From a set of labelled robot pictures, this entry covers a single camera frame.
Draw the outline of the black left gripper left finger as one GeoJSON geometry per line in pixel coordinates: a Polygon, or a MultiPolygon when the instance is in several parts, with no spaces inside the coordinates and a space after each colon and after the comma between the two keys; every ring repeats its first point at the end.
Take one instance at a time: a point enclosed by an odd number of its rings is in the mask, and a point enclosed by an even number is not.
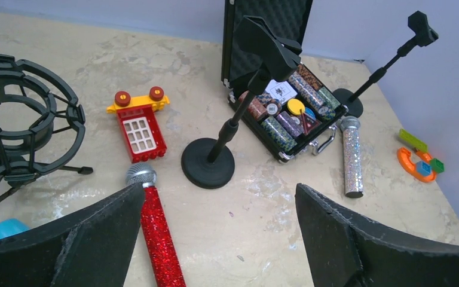
{"type": "Polygon", "coordinates": [[[0,286],[123,286],[145,202],[133,184],[0,240],[0,286]]]}

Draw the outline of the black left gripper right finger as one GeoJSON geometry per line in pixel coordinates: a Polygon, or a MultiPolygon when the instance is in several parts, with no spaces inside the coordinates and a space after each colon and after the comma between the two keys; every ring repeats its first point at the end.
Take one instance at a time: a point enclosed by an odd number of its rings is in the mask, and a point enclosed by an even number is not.
{"type": "Polygon", "coordinates": [[[296,214],[315,286],[459,286],[459,246],[374,221],[298,184],[296,214]]]}

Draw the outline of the red glitter microphone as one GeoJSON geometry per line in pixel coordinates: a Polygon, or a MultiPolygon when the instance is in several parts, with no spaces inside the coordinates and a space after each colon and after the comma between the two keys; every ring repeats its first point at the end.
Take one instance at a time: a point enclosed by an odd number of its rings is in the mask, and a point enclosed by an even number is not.
{"type": "Polygon", "coordinates": [[[140,223],[157,285],[186,287],[156,181],[156,171],[146,162],[132,164],[126,173],[127,185],[141,184],[145,192],[140,223]]]}

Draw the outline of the silver glitter microphone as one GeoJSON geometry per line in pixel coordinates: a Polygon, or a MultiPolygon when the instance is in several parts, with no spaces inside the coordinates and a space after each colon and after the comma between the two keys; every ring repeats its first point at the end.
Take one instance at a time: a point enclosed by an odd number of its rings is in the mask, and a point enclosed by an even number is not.
{"type": "Polygon", "coordinates": [[[362,160],[360,152],[360,121],[354,116],[344,117],[339,128],[342,133],[345,196],[351,199],[363,197],[362,160]]]}

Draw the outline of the black mic stand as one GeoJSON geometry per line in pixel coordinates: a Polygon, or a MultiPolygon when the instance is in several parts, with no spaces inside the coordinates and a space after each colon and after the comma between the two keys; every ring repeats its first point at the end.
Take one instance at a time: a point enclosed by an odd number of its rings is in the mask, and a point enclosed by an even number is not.
{"type": "Polygon", "coordinates": [[[199,138],[186,146],[181,156],[184,175],[194,185],[217,189],[226,185],[235,171],[233,154],[227,147],[238,131],[239,121],[255,96],[262,94],[271,80],[286,81],[301,62],[301,45],[276,36],[258,16],[244,16],[235,32],[239,48],[261,58],[247,85],[247,95],[232,118],[224,122],[218,138],[199,138]]]}
{"type": "Polygon", "coordinates": [[[416,11],[408,17],[408,27],[414,36],[397,49],[396,55],[384,66],[373,72],[368,80],[355,92],[346,88],[333,91],[335,98],[345,107],[345,116],[359,118],[363,114],[363,103],[359,97],[373,84],[376,84],[400,58],[406,57],[415,47],[426,47],[439,39],[438,33],[429,25],[428,17],[416,11]]]}

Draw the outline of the green toy block bar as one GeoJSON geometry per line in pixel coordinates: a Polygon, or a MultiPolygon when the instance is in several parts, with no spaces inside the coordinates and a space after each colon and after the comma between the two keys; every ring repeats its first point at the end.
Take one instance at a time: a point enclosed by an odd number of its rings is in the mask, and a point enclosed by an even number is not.
{"type": "Polygon", "coordinates": [[[405,129],[399,130],[398,137],[400,140],[402,140],[404,143],[408,144],[412,148],[415,148],[422,152],[429,151],[428,145],[425,142],[418,139],[416,136],[410,134],[405,129]]]}

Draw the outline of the red yellow toy block truck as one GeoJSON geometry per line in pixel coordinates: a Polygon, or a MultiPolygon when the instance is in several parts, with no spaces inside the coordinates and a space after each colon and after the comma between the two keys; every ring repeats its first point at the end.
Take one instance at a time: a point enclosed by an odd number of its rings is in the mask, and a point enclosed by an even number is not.
{"type": "Polygon", "coordinates": [[[107,113],[117,117],[132,163],[164,157],[167,145],[155,113],[169,103],[164,90],[153,86],[144,96],[118,91],[113,104],[106,108],[107,113]]]}

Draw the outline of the black poker chip case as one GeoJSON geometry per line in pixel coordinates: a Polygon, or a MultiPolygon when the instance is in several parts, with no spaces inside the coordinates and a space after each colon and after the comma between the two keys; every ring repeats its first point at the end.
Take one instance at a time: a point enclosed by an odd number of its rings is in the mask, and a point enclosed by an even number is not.
{"type": "Polygon", "coordinates": [[[311,1],[227,1],[221,80],[228,104],[272,155],[288,162],[336,135],[347,107],[301,62],[311,1]]]}

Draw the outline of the black shock mount tripod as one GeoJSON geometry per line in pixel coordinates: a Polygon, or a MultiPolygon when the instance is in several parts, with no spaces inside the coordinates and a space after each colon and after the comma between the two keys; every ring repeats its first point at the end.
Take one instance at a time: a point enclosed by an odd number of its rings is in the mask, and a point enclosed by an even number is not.
{"type": "Polygon", "coordinates": [[[57,170],[89,175],[69,162],[85,136],[85,112],[51,70],[0,54],[0,202],[57,170]]]}

